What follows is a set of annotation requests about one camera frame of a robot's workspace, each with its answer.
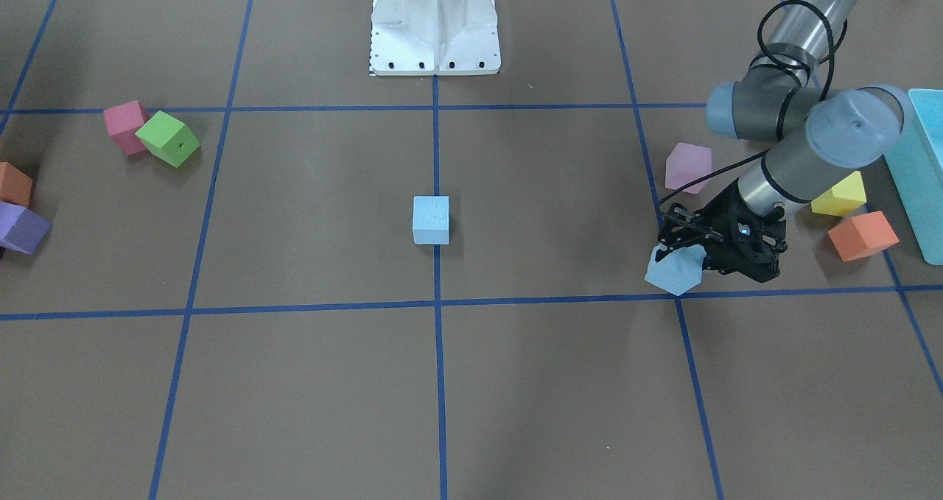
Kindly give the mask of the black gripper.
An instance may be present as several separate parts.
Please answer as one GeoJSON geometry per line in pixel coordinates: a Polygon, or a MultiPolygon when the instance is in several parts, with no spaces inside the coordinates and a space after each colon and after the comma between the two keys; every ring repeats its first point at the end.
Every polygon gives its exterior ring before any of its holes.
{"type": "Polygon", "coordinates": [[[704,270],[721,275],[737,272],[759,283],[778,278],[780,255],[788,250],[785,205],[774,199],[769,211],[757,214],[741,196],[737,181],[697,211],[674,202],[663,214],[656,261],[700,245],[705,251],[704,270]]]}

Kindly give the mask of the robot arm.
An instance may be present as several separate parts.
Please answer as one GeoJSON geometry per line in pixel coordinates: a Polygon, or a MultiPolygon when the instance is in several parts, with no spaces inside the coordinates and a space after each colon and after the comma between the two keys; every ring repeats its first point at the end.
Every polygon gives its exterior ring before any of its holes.
{"type": "Polygon", "coordinates": [[[780,275],[787,222],[819,195],[882,157],[915,117],[908,94],[889,85],[832,91],[810,81],[821,65],[835,70],[846,20],[858,0],[788,0],[771,36],[758,24],[759,51],[742,80],[712,91],[711,131],[768,142],[741,161],[745,171],[703,208],[666,196],[649,272],[700,281],[703,272],[741,274],[765,283],[780,275]]]}

